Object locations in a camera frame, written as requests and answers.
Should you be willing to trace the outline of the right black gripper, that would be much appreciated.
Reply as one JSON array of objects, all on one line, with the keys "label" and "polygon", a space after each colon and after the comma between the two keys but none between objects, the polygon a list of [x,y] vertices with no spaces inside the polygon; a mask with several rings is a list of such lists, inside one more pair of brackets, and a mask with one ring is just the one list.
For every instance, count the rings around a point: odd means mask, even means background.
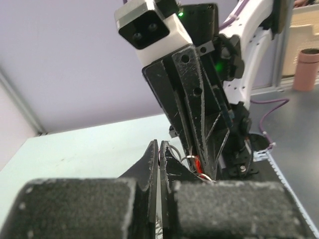
[{"label": "right black gripper", "polygon": [[142,15],[142,46],[156,49],[142,73],[185,154],[216,180],[221,153],[243,151],[249,131],[243,103],[223,90],[243,74],[239,38],[220,32],[215,3],[157,2]]}]

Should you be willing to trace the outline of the red key tag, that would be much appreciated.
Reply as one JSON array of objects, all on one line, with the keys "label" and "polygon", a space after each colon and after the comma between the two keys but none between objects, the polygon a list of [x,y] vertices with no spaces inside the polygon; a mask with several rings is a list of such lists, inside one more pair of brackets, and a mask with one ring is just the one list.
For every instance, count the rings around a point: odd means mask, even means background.
[{"label": "red key tag", "polygon": [[195,164],[196,172],[199,174],[203,173],[202,167],[201,167],[201,162],[200,162],[200,157],[198,155],[195,156],[194,164]]}]

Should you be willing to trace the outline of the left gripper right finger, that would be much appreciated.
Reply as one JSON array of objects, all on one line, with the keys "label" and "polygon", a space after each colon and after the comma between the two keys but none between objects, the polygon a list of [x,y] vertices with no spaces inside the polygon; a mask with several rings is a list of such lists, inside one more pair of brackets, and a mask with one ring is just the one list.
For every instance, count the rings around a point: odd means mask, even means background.
[{"label": "left gripper right finger", "polygon": [[172,239],[312,239],[314,224],[285,178],[175,181]]}]

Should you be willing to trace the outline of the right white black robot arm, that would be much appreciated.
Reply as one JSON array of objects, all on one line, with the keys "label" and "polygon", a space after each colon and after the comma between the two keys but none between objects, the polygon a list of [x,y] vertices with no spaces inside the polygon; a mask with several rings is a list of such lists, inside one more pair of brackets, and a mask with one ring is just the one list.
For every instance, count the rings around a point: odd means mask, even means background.
[{"label": "right white black robot arm", "polygon": [[161,175],[276,181],[255,151],[271,143],[250,132],[251,90],[262,56],[285,24],[288,1],[241,0],[223,23],[215,3],[147,0],[133,38],[142,73],[185,157],[160,148]]}]

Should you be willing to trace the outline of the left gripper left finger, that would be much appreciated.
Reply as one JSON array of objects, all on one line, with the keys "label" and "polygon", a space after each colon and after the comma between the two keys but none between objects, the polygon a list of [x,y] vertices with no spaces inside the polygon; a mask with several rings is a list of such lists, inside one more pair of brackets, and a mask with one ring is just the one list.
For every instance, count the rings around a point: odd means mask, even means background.
[{"label": "left gripper left finger", "polygon": [[28,181],[3,224],[3,239],[153,239],[158,142],[118,178]]}]

